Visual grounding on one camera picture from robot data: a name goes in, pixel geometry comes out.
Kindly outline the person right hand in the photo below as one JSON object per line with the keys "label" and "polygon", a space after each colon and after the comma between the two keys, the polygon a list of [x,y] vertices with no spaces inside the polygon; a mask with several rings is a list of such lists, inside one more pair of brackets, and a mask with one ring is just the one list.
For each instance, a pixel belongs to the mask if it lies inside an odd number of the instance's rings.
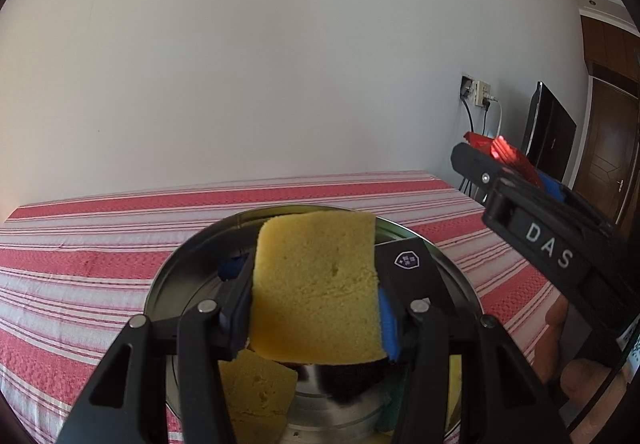
{"label": "person right hand", "polygon": [[[560,365],[559,341],[568,312],[568,301],[559,296],[546,314],[547,328],[535,346],[533,368],[542,383],[560,378],[563,393],[578,408],[584,408],[597,393],[610,368],[578,358]],[[612,413],[624,397],[629,386],[630,371],[625,366],[608,386],[597,404],[570,434],[573,443],[593,443]]]}

